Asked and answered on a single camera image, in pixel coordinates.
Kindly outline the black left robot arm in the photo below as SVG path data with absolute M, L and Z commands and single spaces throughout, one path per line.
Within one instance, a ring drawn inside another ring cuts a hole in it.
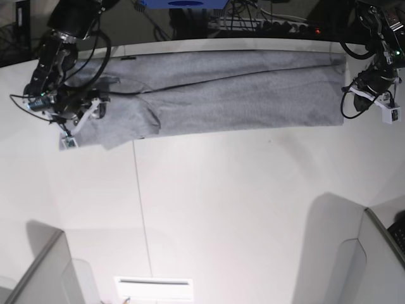
M 379 98 L 387 96 L 389 109 L 396 107 L 391 86 L 401 81 L 404 68 L 404 1 L 356 1 L 358 21 L 370 32 L 371 41 L 364 58 L 372 61 L 350 85 L 354 107 L 363 113 Z

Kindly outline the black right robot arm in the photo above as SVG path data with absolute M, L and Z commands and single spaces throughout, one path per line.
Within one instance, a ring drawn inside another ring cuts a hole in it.
M 38 64 L 25 86 L 28 114 L 42 113 L 41 120 L 63 124 L 79 119 L 89 107 L 91 89 L 104 72 L 111 56 L 111 40 L 101 30 L 101 16 L 116 1 L 59 1 L 48 19 L 49 31 L 39 44 Z M 67 81 L 78 72 L 77 43 L 90 37 L 103 40 L 106 54 L 96 74 L 78 86 Z

